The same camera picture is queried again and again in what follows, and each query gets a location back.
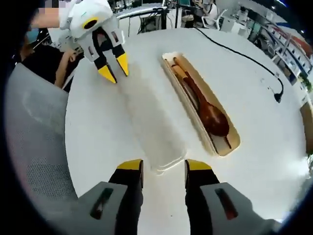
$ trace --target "bamboo tray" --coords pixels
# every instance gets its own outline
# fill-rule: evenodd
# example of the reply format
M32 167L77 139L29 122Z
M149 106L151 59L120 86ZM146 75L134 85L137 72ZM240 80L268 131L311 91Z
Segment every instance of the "bamboo tray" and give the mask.
M227 139L231 145L231 148L227 145L223 137L217 137L213 135L208 135L207 131L205 130L200 117L194 108L192 101L189 99L187 93L184 91L183 87L181 86L180 82L177 80L176 76L174 75L171 66L174 64L173 58L178 58L184 69L186 69L194 82L197 84L201 92L203 93L204 97L208 102L212 105L216 106L219 110L221 110L228 121L229 124L229 134L227 135ZM162 56L163 61L163 68L168 75L176 93L178 94L183 106L185 107L188 116L190 117L193 126L195 127L198 136L208 153L211 155L219 155L219 156L226 156L235 149L237 149L240 145L240 136L234 127L229 115L214 95L212 90L210 89L209 85L202 79L200 74L197 70L192 66L192 64L179 52L172 52L166 53Z

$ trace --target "black cable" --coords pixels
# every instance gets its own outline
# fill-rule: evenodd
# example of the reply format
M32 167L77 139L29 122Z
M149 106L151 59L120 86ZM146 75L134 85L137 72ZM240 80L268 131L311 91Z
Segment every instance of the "black cable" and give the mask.
M129 31L131 29L131 18L129 17L129 22L128 22L128 37L129 37Z
M153 17L157 14L157 12L152 12L146 19L145 19L145 21L148 21L148 19L152 16L152 14L154 14L153 15ZM147 23L147 22L143 22L143 23L140 23L140 27L139 27L139 29L138 29L138 32L137 32L137 34L139 34L139 33L141 33L141 31L143 30L143 28L145 27L145 26L147 26L149 23Z
M171 19L168 15L166 15L166 17L170 20L170 22L171 22L171 27L173 28L172 19Z
M178 22L178 11L179 11L179 0L176 0L176 16L175 16L175 28L177 28L177 22Z
M268 71L270 74L272 74L274 77L276 77L275 74L274 74L271 70L269 70L268 68L266 68L264 65L262 65L262 64L259 63L258 61L252 59L251 57L249 57L249 56L247 56L247 55L244 55L244 54L242 54L242 53L240 53L240 52L237 52L237 51L235 51L235 50L233 50L233 49L231 49L231 48L229 48L229 47L226 47L226 46L224 46L224 45L222 45L222 44L220 44L220 43L214 41L214 40L211 39L209 36L207 36L205 33L203 33L200 29L198 29L198 28L196 28L196 27L194 27L194 28L195 28L197 31L199 31L201 34L203 34L203 35L204 35L207 39L209 39L211 42L215 43L216 45L219 45L219 46L221 46L221 47L223 47L223 48L226 48L226 49L228 49L228 50L230 50L230 51L232 51L232 52L234 52L234 53L236 53L236 54L238 54L238 55L241 55L241 56L243 56L243 57L245 57L245 58L247 58L247 59L253 61L254 63L256 63L256 64L258 64L259 66L261 66L262 68L264 68L266 71ZM284 84L283 84L283 82L280 80L280 78L278 78L278 77L276 77L276 78L278 79L278 81L280 82L280 84L281 84L281 86L282 86L282 91L281 91L280 93L274 94L274 97L275 97L275 100L276 100L278 103L280 103L281 97L282 97L282 95L283 95L283 93L284 93Z
M164 9L162 7L158 7L157 10L158 10L158 12L154 16L156 16L158 13L160 14L160 16L159 16L158 22L156 21L156 24L157 24L156 30L159 29L160 21L161 21L161 18L163 17L163 14L164 14Z
M124 2L124 9L127 9L125 0L123 0L123 2Z

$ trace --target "white chair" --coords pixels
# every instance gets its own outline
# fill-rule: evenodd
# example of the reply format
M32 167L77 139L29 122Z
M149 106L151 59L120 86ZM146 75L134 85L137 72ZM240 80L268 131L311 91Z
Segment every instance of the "white chair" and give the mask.
M227 11L227 9L223 10L221 12L221 14L219 14L217 16L216 19L210 19L208 16L202 16L201 19L202 19L202 23L203 23L203 27L205 28L211 28L211 29L217 29L217 30L220 30L220 18L223 16L223 14L225 13L225 11ZM205 20L208 20L208 22L214 22L213 25L209 25L209 24L206 24L205 23Z

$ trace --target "desk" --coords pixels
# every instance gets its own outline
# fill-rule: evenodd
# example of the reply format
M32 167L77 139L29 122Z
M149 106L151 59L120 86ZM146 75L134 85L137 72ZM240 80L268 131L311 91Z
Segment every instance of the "desk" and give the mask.
M154 5L154 4L148 4L147 6L140 6L135 7L131 9L125 9L124 11L121 11L119 13L116 13L115 16L121 20L127 17L135 17L140 16L143 14L150 14L156 12L156 9L162 8L163 10L167 9L167 6L161 6L160 4Z
M224 16L223 18L224 21L221 27L221 31L238 34L240 29L246 29L246 25L238 21L236 18Z
M140 28L139 16L145 14L150 15L155 12L155 10L153 10L154 8L155 7L136 7L117 14L117 18L119 19L119 28L124 32L125 38L137 35ZM176 9L169 9L168 11L169 12L166 16L166 28L170 29L175 27ZM181 25L181 12L182 9L179 9L178 27Z
M217 30L202 31L278 72L285 85L281 103L267 89L271 86L280 92L281 86L266 70L187 28L129 38L123 46L129 55L129 77L123 75L112 55L107 56L117 84L102 78L86 59L77 67L72 83L65 143L77 196L100 181L108 181L123 161L142 158L144 199L139 235L189 235L190 230L184 201L184 163L156 175L150 170L151 159L137 136L154 134L152 147L159 146L167 135L176 136L169 142L171 146L181 147L175 154L185 154L185 158L211 165L219 180L229 182L247 196L254 211L263 218L283 218L303 182L303 172L308 171L305 158L302 161L305 151L302 119L289 81L248 40ZM232 118L241 145L227 157L210 156L201 145L160 65L162 54L172 51L183 52L195 65ZM140 122L144 121L142 125L147 127L151 115L157 115L158 119L145 133ZM164 146L163 157L169 154L167 147Z

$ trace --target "human hand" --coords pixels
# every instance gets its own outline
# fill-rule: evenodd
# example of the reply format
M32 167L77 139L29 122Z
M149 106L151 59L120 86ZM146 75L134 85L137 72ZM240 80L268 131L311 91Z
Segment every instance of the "human hand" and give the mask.
M203 4L200 1L196 2L196 5L198 5L198 7L200 7L200 8L203 8Z
M72 54L70 57L69 57L69 61L70 62L74 62L76 60L76 54Z
M74 50L69 49L66 51L66 54L68 55L68 60L70 62L74 62L76 60L76 53Z

